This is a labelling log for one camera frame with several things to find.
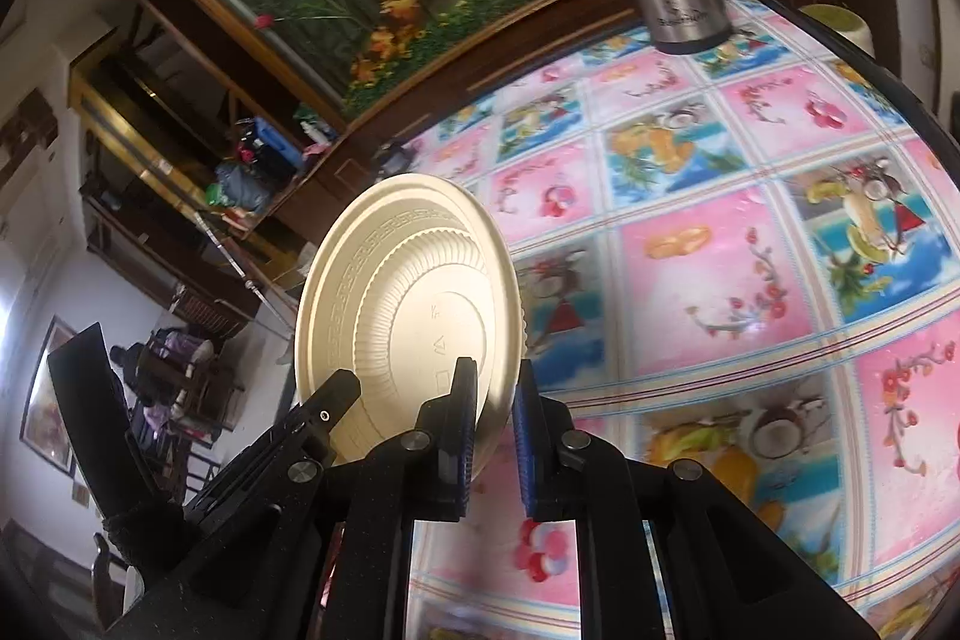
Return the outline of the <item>seated person dark clothes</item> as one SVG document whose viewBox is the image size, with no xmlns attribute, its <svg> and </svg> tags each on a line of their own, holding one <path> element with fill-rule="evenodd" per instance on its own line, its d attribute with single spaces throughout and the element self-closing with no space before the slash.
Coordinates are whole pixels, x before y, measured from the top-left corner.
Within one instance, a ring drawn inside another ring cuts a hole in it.
<svg viewBox="0 0 960 640">
<path fill-rule="evenodd" d="M 182 328 L 161 328 L 148 342 L 112 346 L 109 359 L 145 408 L 172 406 L 197 386 L 195 374 L 215 357 L 210 339 Z"/>
</svg>

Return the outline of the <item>colourful fruit pattern tablecloth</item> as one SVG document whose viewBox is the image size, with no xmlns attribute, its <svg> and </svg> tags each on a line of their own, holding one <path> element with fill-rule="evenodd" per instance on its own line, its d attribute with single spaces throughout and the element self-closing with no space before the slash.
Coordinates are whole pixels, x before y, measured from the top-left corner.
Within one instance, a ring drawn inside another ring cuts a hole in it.
<svg viewBox="0 0 960 640">
<path fill-rule="evenodd" d="M 542 392 L 631 459 L 713 471 L 884 638 L 958 603 L 958 148 L 773 0 L 644 28 L 407 143 L 511 250 Z"/>
</svg>

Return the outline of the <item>framed wall painting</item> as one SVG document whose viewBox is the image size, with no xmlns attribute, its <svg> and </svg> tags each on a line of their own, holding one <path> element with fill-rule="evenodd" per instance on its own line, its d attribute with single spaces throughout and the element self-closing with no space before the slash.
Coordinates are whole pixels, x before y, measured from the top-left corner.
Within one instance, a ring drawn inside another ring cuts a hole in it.
<svg viewBox="0 0 960 640">
<path fill-rule="evenodd" d="M 21 416 L 20 440 L 55 470 L 67 476 L 75 474 L 75 456 L 57 395 L 53 390 L 49 356 L 75 336 L 75 330 L 59 317 L 53 317 L 44 335 L 41 353 L 32 374 Z"/>
</svg>

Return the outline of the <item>blue thermos bottle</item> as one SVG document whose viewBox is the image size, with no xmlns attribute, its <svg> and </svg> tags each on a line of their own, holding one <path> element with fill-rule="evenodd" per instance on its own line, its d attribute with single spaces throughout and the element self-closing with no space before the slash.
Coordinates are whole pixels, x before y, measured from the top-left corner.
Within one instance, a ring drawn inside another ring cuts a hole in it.
<svg viewBox="0 0 960 640">
<path fill-rule="evenodd" d="M 256 127 L 257 138 L 259 138 L 262 143 L 275 149 L 291 167 L 301 169 L 301 149 L 293 145 L 283 133 L 280 133 L 274 125 L 269 124 L 267 120 L 263 120 L 262 117 L 254 117 L 252 122 L 254 122 L 254 127 Z"/>
</svg>

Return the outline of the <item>beige plastic bowl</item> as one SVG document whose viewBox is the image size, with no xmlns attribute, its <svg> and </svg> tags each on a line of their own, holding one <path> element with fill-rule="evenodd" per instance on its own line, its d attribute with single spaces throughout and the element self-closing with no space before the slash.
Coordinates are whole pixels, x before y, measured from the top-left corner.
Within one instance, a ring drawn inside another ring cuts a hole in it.
<svg viewBox="0 0 960 640">
<path fill-rule="evenodd" d="M 340 458 L 364 458 L 410 431 L 466 357 L 477 365 L 473 466 L 483 470 L 508 424 L 524 354 L 516 271 L 465 188 L 395 175 L 364 190 L 325 234 L 299 299 L 295 377 L 303 398 L 337 370 L 358 378 L 358 401 L 332 429 Z"/>
</svg>

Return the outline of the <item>white plastic bucket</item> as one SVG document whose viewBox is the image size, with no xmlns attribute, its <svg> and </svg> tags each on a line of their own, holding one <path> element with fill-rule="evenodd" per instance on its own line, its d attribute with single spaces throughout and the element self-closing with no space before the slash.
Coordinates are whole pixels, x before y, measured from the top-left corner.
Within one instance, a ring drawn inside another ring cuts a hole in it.
<svg viewBox="0 0 960 640">
<path fill-rule="evenodd" d="M 859 14 L 855 14 L 848 8 L 828 5 L 828 3 L 811 3 L 810 5 L 804 5 L 800 8 L 800 11 L 838 32 L 839 35 L 843 35 L 848 41 L 853 42 L 861 50 L 874 57 L 874 39 L 872 39 L 871 28 Z"/>
</svg>

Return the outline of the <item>floor mop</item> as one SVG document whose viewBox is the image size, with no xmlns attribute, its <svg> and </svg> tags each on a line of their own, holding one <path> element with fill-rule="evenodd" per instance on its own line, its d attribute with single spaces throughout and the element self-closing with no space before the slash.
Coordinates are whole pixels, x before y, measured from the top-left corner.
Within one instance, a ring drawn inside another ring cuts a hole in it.
<svg viewBox="0 0 960 640">
<path fill-rule="evenodd" d="M 194 211 L 194 218 L 192 218 L 192 221 L 194 221 L 195 226 L 197 226 L 203 232 L 203 234 L 205 234 L 205 237 L 212 242 L 213 247 L 220 252 L 220 255 L 226 260 L 226 263 L 228 263 L 229 268 L 235 271 L 236 275 L 238 275 L 238 278 L 241 280 L 241 283 L 244 284 L 245 289 L 251 292 L 252 296 L 256 296 L 263 307 L 267 308 L 268 312 L 274 315 L 275 319 L 277 319 L 281 325 L 285 326 L 286 330 L 293 331 L 293 328 L 295 328 L 293 322 L 288 319 L 288 317 L 286 317 L 286 315 L 283 314 L 283 312 L 281 312 L 281 310 L 272 301 L 270 301 L 270 299 L 268 299 L 267 294 L 262 291 L 262 287 L 260 287 L 260 283 L 257 281 L 256 276 L 249 275 L 249 269 L 245 268 L 245 266 L 239 261 L 239 250 L 236 248 L 235 242 L 231 241 L 231 239 L 222 239 L 220 236 L 218 236 L 217 231 L 210 226 L 210 223 L 203 217 L 203 214 L 200 213 L 200 211 Z"/>
</svg>

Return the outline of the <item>grey kettle on counter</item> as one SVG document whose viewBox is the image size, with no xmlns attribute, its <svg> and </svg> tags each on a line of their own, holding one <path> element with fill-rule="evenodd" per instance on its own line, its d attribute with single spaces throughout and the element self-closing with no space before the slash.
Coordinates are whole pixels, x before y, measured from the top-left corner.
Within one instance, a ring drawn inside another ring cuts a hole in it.
<svg viewBox="0 0 960 640">
<path fill-rule="evenodd" d="M 221 163 L 215 174 L 217 180 L 206 189 L 209 205 L 257 213 L 272 201 L 270 188 L 239 164 Z"/>
</svg>

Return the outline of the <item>wooden counter cabinet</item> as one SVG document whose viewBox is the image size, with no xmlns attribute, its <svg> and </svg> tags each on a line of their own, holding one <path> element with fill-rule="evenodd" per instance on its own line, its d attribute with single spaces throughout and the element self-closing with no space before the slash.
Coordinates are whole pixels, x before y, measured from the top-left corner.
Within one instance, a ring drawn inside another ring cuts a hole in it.
<svg viewBox="0 0 960 640">
<path fill-rule="evenodd" d="M 776 1 L 791 10 L 809 3 L 850 8 L 866 19 L 878 63 L 901 73 L 896 0 Z M 483 94 L 640 23 L 633 0 L 534 0 L 517 8 L 379 96 L 306 174 L 236 234 L 245 239 L 262 221 L 278 218 L 317 241 L 348 200 L 373 180 L 374 154 L 382 145 L 407 140 Z"/>
</svg>

